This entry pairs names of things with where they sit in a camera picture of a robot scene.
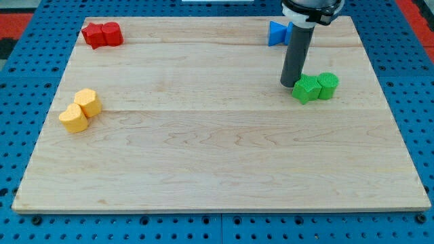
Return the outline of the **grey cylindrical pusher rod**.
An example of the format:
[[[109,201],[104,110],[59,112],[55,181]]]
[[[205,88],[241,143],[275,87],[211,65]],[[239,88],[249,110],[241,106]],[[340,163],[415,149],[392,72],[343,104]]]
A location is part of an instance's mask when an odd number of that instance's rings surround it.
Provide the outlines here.
[[[292,27],[280,78],[283,86],[294,87],[301,78],[313,31],[314,28]]]

